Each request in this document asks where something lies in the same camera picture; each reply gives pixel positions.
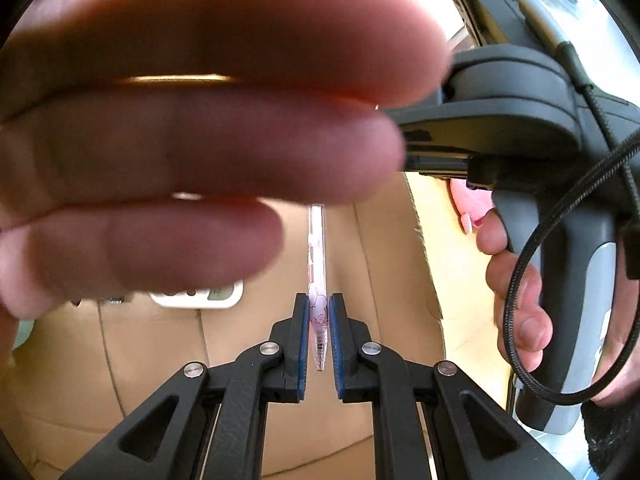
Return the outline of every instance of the fingernail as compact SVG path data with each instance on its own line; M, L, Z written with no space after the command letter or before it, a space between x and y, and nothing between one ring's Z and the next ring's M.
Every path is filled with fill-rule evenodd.
M530 317L520 327L520 343L531 351L540 349L540 341L544 335L545 326L535 317Z

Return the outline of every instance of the black cable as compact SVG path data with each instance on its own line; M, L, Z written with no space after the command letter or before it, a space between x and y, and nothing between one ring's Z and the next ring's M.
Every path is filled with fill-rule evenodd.
M592 85L587 85L584 87L581 93L585 101L587 101L587 106L590 108L591 113L595 117L596 122L598 123L598 126L602 131L602 135L607 142L607 146L610 150L613 150L618 145L618 142L616 140L616 137L613 135L613 132L611 131L609 120L600 107L596 92L594 91L594 87ZM628 193L631 200L631 208L634 215L634 221L640 222L640 194L638 193L636 181L634 180L633 174L631 173L631 168L628 164L623 164L620 168L620 173L622 181L624 182L626 187L626 192Z
M596 119L602 136L604 137L609 151L613 150L617 145L615 135L609 124L606 114L600 107L598 97L595 92L595 85L589 78L587 71L584 69L584 65L580 61L578 51L575 49L574 44L570 41L561 43L556 47L554 52L554 59L564 68L569 75L574 88L580 92L587 103L587 106L591 110L593 117ZM631 168L628 164L623 164L620 169L620 176L626 187L626 192L631 200L631 209L634 215L634 221L640 223L640 194L636 187L636 181L634 180Z
M507 356L518 377L535 396L547 400L558 406L573 406L581 404L599 394L622 370L631 352L634 350L640 336L640 301L636 307L636 316L631 327L631 332L623 346L622 352L616 358L611 368L595 383L579 392L563 394L549 389L541 384L523 366L515 344L514 336L514 310L516 298L520 288L520 282L533 254L546 239L548 234L562 221L572 209L589 196L604 181L610 179L623 164L640 152L640 128L627 137L606 158L595 164L574 186L558 201L550 214L533 231L527 243L524 245L516 262L511 281L507 290L504 303L504 347Z

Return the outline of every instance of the wooden floor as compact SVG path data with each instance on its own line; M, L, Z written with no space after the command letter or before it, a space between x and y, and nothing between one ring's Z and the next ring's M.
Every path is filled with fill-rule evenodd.
M497 351L494 295L484 282L488 256L465 235L443 180L408 174L427 259L443 315L447 358L458 364L501 406L509 366Z

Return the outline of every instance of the black handle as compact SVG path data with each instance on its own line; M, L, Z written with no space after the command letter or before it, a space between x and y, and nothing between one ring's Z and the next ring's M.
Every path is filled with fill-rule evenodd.
M515 253L557 199L504 190L495 190L493 198ZM543 278L540 305L554 324L554 336L533 375L558 392L584 389L602 352L613 300L616 243L611 209L582 202L549 235L532 264ZM567 434L578 420L580 406L555 406L525 388L515 411L530 428Z

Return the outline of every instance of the pink object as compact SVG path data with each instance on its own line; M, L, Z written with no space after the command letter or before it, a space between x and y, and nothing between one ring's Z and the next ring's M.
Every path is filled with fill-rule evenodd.
M466 180L452 178L449 180L449 190L460 215L462 230L469 234L474 227L482 225L482 219L487 212L494 208L491 191L486 189L469 189Z

